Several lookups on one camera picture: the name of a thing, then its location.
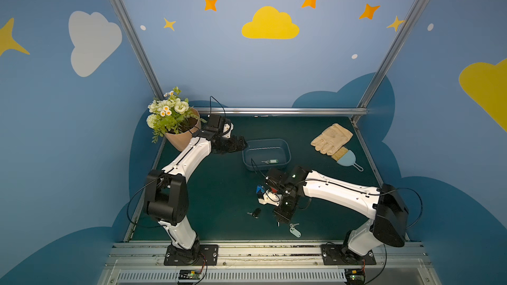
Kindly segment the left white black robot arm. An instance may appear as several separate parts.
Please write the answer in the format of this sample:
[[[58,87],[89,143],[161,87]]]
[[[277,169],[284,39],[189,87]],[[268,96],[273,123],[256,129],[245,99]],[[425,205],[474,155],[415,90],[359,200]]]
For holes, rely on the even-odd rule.
[[[191,265],[201,258],[198,234],[187,219],[190,205],[187,183],[211,153],[235,153],[247,147],[243,136],[232,134],[233,129],[230,119],[210,115],[203,129],[192,134],[187,147],[173,162],[147,176],[143,211],[169,235],[168,254],[178,263]]]

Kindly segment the key with black tag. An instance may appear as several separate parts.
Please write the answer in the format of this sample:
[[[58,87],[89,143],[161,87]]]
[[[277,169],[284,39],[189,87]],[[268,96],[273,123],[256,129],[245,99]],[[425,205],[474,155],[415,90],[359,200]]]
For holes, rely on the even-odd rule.
[[[260,214],[261,214],[261,208],[256,208],[254,211],[252,212],[247,212],[248,215],[254,217],[255,219],[259,218]]]

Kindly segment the key with green white tag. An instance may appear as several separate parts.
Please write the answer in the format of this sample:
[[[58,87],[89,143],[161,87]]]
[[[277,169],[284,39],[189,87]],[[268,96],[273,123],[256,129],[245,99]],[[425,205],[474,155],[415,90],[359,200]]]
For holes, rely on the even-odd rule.
[[[261,162],[264,163],[264,164],[278,164],[279,160],[277,160],[277,159],[270,159],[270,160],[263,160]]]

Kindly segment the key with blue tag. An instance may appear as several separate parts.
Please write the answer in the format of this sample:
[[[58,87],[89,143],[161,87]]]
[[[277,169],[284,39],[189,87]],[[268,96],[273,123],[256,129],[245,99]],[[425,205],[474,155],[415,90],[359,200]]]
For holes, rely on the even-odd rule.
[[[257,194],[258,199],[263,199],[264,198],[264,194],[265,194],[264,187],[261,186],[261,185],[258,185],[256,187],[256,194]]]

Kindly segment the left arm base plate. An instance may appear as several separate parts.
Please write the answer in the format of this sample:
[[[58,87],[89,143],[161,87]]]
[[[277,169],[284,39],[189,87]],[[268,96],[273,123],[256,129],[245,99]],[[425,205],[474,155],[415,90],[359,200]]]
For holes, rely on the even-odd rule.
[[[200,245],[199,248],[179,249],[169,245],[165,254],[164,266],[197,266],[206,261],[207,266],[216,266],[219,254],[217,244]]]

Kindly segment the key with pale green tag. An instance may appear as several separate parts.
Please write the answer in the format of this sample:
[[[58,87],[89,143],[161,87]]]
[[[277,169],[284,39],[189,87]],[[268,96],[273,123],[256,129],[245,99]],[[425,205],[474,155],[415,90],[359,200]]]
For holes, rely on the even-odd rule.
[[[298,225],[299,223],[296,223],[296,224],[289,224],[289,232],[295,236],[296,238],[300,238],[302,236],[301,232],[297,229],[298,228]]]

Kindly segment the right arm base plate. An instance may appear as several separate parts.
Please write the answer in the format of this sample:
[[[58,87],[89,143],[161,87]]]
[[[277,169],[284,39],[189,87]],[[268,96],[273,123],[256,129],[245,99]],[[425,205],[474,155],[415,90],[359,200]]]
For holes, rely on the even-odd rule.
[[[374,254],[369,251],[365,256],[359,256],[342,245],[330,242],[320,246],[324,265],[376,265]]]

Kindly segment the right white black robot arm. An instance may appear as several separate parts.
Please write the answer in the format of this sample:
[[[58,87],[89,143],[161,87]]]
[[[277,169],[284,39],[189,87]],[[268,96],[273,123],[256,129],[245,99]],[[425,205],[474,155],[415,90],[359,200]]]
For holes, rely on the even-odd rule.
[[[394,186],[359,186],[299,166],[291,172],[270,169],[265,184],[268,188],[257,190],[257,200],[275,207],[273,214],[280,224],[291,223],[301,197],[329,201],[365,216],[367,221],[335,246],[334,253],[348,265],[360,264],[380,245],[405,245],[409,209]]]

